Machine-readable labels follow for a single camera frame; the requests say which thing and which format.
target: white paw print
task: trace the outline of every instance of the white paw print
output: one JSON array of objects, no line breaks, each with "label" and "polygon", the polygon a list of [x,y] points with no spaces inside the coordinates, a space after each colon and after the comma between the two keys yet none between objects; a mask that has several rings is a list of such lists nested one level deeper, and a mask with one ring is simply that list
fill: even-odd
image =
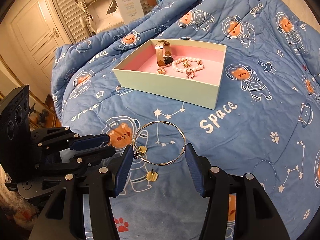
[{"label": "white paw print", "polygon": [[308,209],[308,210],[306,211],[306,213],[304,214],[303,220],[307,219],[308,216],[309,216],[309,214],[310,214],[310,209]]},{"label": "white paw print", "polygon": [[272,138],[273,142],[278,144],[280,138],[278,137],[278,133],[277,132],[271,132],[270,137]]}]

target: blue gripper pad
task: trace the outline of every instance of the blue gripper pad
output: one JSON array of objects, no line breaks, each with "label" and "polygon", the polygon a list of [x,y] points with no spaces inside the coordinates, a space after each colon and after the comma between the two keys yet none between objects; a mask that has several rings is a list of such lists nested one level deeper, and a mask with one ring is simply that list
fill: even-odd
[{"label": "blue gripper pad", "polygon": [[203,197],[205,195],[203,168],[191,143],[187,144],[185,157],[196,191]]},{"label": "blue gripper pad", "polygon": [[75,140],[70,145],[70,150],[82,151],[87,150],[95,147],[99,147],[104,142],[109,142],[110,137],[107,134],[99,134],[99,135],[86,135],[82,136],[81,138]]},{"label": "blue gripper pad", "polygon": [[115,178],[115,188],[114,193],[118,196],[124,189],[125,182],[127,181],[127,177],[131,168],[131,164],[133,161],[133,147],[131,145],[127,145],[122,153],[122,156],[119,157],[122,159],[122,162],[118,168]]}]

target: pearl bracelet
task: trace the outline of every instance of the pearl bracelet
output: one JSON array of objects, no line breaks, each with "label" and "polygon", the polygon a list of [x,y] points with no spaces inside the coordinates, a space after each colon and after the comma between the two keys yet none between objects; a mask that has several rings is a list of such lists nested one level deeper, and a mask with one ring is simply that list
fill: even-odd
[{"label": "pearl bracelet", "polygon": [[[191,67],[190,62],[194,61],[197,62],[198,65],[196,67]],[[179,64],[180,62],[183,62],[183,68],[178,68],[177,64]],[[199,71],[201,69],[204,68],[204,66],[202,64],[200,64],[201,59],[199,58],[195,58],[195,57],[183,57],[183,58],[178,58],[177,60],[175,60],[174,62],[172,62],[172,68],[176,71],[176,72],[183,72],[185,73],[186,70],[192,69],[194,72]]]}]

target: beige watch strap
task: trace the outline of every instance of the beige watch strap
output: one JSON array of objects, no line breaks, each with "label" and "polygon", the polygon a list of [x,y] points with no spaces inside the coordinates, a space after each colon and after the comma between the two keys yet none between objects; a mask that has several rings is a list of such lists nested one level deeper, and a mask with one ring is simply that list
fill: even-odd
[{"label": "beige watch strap", "polygon": [[158,66],[165,66],[164,56],[172,57],[170,43],[167,41],[158,41],[155,49]]}]

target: wristwatch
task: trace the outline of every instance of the wristwatch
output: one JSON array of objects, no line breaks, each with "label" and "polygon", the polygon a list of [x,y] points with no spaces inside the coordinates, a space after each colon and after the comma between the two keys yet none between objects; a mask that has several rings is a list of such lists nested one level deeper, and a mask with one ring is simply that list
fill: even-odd
[{"label": "wristwatch", "polygon": [[169,67],[173,62],[170,43],[167,41],[158,41],[156,44],[157,64],[160,67]]}]

